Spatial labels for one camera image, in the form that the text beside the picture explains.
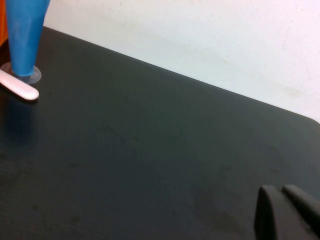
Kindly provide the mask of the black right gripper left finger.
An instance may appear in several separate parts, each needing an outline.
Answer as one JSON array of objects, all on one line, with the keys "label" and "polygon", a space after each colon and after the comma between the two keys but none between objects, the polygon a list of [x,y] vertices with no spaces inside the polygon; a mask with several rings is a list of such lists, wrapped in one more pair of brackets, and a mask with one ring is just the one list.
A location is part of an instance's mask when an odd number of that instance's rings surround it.
[{"label": "black right gripper left finger", "polygon": [[257,240],[313,240],[314,231],[289,198],[272,185],[258,190],[254,232]]}]

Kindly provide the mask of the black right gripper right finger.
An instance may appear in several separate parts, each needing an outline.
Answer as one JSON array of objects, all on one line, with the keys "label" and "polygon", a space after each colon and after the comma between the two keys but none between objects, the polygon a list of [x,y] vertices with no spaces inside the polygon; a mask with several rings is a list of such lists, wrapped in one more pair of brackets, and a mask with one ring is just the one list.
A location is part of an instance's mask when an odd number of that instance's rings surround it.
[{"label": "black right gripper right finger", "polygon": [[320,201],[292,184],[284,185],[282,192],[320,239]]}]

